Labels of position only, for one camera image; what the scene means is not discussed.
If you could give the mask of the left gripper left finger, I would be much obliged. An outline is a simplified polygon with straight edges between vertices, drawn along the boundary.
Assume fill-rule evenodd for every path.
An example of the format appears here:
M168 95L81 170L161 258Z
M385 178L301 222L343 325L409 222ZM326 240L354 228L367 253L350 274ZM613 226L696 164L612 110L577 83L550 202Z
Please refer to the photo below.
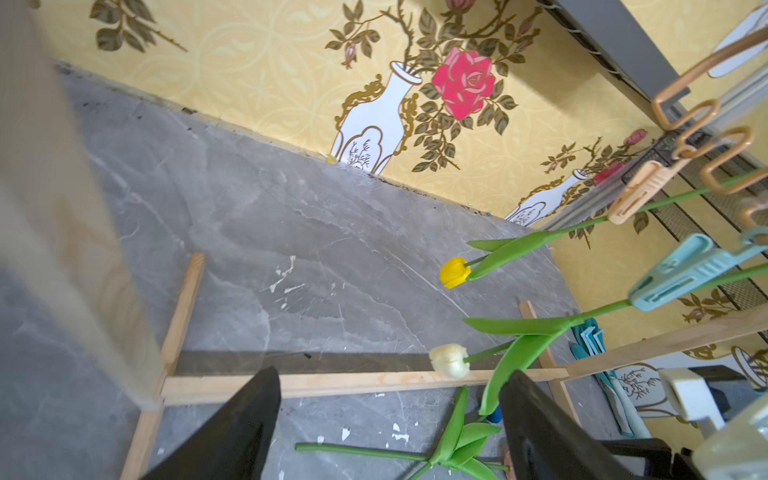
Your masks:
M278 371L259 371L146 479L259 479L281 404Z

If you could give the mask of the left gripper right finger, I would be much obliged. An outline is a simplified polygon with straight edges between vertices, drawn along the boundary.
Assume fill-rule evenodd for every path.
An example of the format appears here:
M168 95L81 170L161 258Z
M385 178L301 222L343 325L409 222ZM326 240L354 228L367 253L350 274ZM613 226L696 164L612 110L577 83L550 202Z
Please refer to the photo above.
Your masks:
M633 475L525 373L499 394L512 466L518 479L631 479Z

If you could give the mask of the blue artificial tulip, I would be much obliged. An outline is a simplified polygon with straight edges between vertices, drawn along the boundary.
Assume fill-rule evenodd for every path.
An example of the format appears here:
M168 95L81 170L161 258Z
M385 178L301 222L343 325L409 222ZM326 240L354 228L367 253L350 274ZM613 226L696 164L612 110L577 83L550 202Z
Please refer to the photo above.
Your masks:
M483 461L479 455L483 452L487 441L492 436L499 434L501 428L486 422L465 423L464 415L468 400L469 388L467 386L460 387L454 397L453 409L445 428L431 454L319 443L298 443L295 445L295 451L354 455L420 464L420 468L410 476L410 479L419 479L437 466L463 473L472 479L498 479L501 472L507 474L511 471L511 467L504 463Z

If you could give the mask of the white artificial tulip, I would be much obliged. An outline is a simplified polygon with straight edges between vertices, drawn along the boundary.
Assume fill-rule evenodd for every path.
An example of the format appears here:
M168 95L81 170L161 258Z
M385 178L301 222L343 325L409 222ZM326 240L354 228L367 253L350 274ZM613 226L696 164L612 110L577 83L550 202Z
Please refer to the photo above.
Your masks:
M641 287L632 291L625 300L613 302L597 309L569 317L539 320L512 320L466 318L464 322L481 333L507 335L513 339L507 343L481 351L475 355L459 344L451 343L432 349L429 360L433 370L447 377L461 380L469 375L470 364L501 352L501 360L488 381L481 401L480 413L489 415L499 406L501 387L516 371L528 369L540 354L560 336L590 318L607 315L627 308L648 312L702 287L716 286L767 273L765 264L724 274L718 277L694 276L688 272L677 280L644 280Z

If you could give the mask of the yellow artificial tulip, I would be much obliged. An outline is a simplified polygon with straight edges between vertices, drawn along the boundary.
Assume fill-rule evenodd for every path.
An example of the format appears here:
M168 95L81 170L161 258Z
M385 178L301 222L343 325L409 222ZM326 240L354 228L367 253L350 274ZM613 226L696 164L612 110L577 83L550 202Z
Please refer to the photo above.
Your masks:
M645 213L707 193L717 192L725 195L735 193L767 178L767 169L763 168L720 182L712 175L714 170L715 167L710 165L699 172L699 177L703 183L702 188L664 200L646 203L633 210L632 213ZM447 289L453 289L465 282L477 280L512 261L521 259L566 234L580 229L587 231L591 227L605 222L618 225L617 220L611 220L608 215L604 215L556 231L535 231L523 237L512 239L471 241L470 244L474 248L485 251L486 255L471 261L466 261L460 257L449 260L440 269L439 280Z

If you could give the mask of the curved wooden clip hanger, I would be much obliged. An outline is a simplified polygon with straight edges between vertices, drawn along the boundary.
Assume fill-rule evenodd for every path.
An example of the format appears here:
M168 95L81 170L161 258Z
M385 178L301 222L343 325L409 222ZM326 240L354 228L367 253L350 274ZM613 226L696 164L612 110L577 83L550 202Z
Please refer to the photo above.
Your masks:
M752 145L755 139L752 129L748 126L732 127L712 137L704 146L695 149L688 143L688 138L709 126L715 120L721 111L721 101L717 98L705 100L676 120L668 118L665 113L664 103L681 93L682 90L689 87L695 80L707 74L711 69L766 41L767 29L763 27L748 34L746 37L715 51L661 90L651 101L652 111L656 116L657 123L666 131L681 131L678 134L676 149L673 153L675 159L681 159L683 162L687 163L710 153L726 139L734 139L736 141L726 152L719 154L719 156L709 161L709 163L699 170L699 178L701 182L712 192L722 195L735 194L767 178L767 169L765 167L749 173L745 178L730 185L722 183L714 177L714 171L717 168L740 155Z

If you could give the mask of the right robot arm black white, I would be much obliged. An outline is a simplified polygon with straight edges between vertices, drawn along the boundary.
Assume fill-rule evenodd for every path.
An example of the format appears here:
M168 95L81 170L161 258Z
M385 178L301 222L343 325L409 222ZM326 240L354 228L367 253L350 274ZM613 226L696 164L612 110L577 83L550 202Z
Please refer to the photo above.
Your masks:
M674 453L666 442L656 438L599 440L599 443L614 457L641 459L643 479L704 480L693 464L690 449Z

